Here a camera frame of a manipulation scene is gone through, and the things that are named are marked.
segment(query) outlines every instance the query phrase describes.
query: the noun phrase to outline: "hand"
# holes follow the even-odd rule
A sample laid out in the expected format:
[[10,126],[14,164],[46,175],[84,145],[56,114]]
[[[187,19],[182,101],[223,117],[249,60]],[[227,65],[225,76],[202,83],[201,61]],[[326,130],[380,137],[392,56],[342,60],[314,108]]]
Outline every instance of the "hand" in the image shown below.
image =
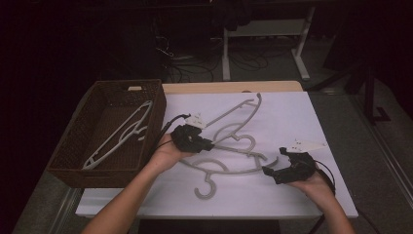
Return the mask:
[[159,148],[146,165],[155,170],[157,174],[172,168],[179,160],[193,155],[193,153],[182,152],[176,148],[169,134],[165,134],[158,145]]
[[306,180],[294,181],[288,185],[296,187],[304,192],[323,212],[325,209],[329,208],[331,204],[336,203],[333,192],[318,172],[315,172]]

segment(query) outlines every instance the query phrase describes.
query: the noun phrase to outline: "white tabletop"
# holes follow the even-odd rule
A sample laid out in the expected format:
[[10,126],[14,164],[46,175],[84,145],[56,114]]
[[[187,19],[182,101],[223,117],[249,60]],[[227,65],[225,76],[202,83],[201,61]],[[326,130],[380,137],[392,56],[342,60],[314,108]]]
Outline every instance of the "white tabletop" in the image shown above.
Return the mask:
[[[238,131],[238,135],[251,135],[256,139],[254,152],[265,155],[266,165],[278,159],[274,170],[289,167],[288,158],[280,154],[280,147],[288,147],[298,140],[325,143],[327,147],[310,151],[314,159],[323,162],[334,174],[336,197],[348,217],[356,217],[357,211],[346,184],[337,168],[328,142],[319,124],[316,112],[305,92],[261,93],[262,104],[255,116]],[[243,94],[198,94],[167,95],[167,111],[164,123],[179,114],[201,113],[206,122],[213,120],[240,102],[253,98],[255,93]],[[202,137],[213,138],[222,126],[242,122],[253,107],[245,106],[228,117],[203,130]],[[170,128],[172,131],[178,120]],[[248,143],[226,139],[225,146],[246,147]],[[225,164],[229,171],[255,168],[252,157],[243,154],[212,149],[188,159],[216,159]],[[219,167],[202,164],[213,170]],[[275,184],[262,171],[244,175],[213,174],[210,178],[216,184],[216,193],[207,200],[198,198],[194,189],[207,194],[210,187],[205,183],[206,173],[182,163],[160,175],[143,202],[138,216],[142,218],[307,218],[320,215],[317,207],[299,190],[285,184]],[[121,189],[85,189],[77,215],[93,216],[105,206]]]

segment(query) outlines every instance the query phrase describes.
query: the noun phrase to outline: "brown wicker basket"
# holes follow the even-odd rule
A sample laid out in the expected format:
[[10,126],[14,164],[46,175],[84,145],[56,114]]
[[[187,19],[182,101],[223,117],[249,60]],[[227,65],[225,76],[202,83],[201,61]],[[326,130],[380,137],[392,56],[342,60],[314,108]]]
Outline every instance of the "brown wicker basket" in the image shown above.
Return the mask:
[[[131,136],[108,158],[92,170],[82,170],[86,160],[145,101],[153,105],[141,126],[140,136]],[[47,171],[70,187],[125,187],[145,166],[149,151],[161,131],[167,100],[160,80],[98,81],[78,105],[60,139]],[[141,119],[147,107],[138,111],[98,153],[104,155],[118,143],[122,132]]]

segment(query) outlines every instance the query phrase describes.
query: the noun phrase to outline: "dark background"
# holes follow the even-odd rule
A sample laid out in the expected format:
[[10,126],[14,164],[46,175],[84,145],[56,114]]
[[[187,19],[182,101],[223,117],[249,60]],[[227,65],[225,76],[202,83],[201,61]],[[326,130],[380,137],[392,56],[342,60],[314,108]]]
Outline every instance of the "dark background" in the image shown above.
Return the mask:
[[[110,1],[88,1],[93,6],[102,2]],[[80,14],[78,3],[0,3],[0,233],[12,232],[78,101],[94,81],[166,76],[163,58],[154,49],[156,11]],[[413,116],[408,1],[318,9],[311,34],[331,37],[341,29],[326,66],[342,70],[367,59]],[[173,46],[188,45],[185,38],[204,43],[216,33],[209,25],[209,10],[187,13],[169,11],[157,17],[158,30],[173,39]],[[183,28],[192,32],[190,37],[182,36]],[[136,46],[136,40],[144,46]]]

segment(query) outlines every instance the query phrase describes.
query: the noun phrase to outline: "human arm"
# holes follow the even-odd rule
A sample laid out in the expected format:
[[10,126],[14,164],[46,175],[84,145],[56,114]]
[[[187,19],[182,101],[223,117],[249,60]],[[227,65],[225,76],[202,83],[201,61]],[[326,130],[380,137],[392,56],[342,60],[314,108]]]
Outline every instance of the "human arm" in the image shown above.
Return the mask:
[[300,189],[319,207],[324,213],[330,234],[356,233],[340,203],[319,173],[314,173],[304,181],[291,182],[289,185]]
[[160,145],[148,164],[88,223],[82,233],[128,232],[157,176],[173,167],[180,159],[191,155],[179,151],[171,142],[170,135],[164,135]]

